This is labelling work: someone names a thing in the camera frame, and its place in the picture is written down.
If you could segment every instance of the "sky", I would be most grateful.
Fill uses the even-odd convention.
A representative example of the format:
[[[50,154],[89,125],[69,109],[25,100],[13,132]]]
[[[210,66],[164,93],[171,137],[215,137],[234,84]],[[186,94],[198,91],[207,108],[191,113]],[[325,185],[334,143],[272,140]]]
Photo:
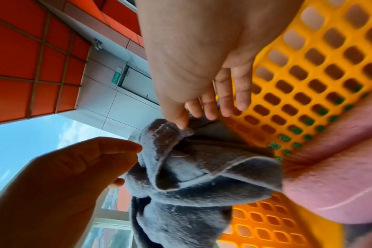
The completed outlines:
[[[120,138],[60,115],[0,125],[0,190],[31,159],[98,136]]]

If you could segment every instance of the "fleece fabric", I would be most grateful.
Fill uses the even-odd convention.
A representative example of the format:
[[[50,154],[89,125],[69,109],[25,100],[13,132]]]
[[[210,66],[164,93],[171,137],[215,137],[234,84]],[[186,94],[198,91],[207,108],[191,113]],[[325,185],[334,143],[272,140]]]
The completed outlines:
[[[192,119],[179,130],[158,119],[139,143],[138,163],[125,177],[139,248],[211,248],[231,222],[231,206],[281,191],[272,150],[249,146],[220,121]]]

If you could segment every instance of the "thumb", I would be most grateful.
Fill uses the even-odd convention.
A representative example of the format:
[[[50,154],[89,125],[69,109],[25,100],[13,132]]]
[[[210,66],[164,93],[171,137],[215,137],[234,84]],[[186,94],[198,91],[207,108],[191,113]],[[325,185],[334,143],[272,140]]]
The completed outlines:
[[[133,152],[105,154],[81,173],[79,180],[83,188],[100,193],[136,163],[137,154]]]

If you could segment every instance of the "white wall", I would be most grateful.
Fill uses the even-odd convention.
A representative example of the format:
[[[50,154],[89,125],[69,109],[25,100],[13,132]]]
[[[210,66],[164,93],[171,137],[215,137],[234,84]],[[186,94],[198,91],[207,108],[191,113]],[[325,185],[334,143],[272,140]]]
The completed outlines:
[[[130,90],[145,94],[144,99],[112,83],[116,71],[122,72],[126,61],[106,50],[91,47],[85,66],[76,110],[60,113],[67,118],[128,138],[157,118],[163,118],[156,100],[152,80],[132,69],[126,77]]]

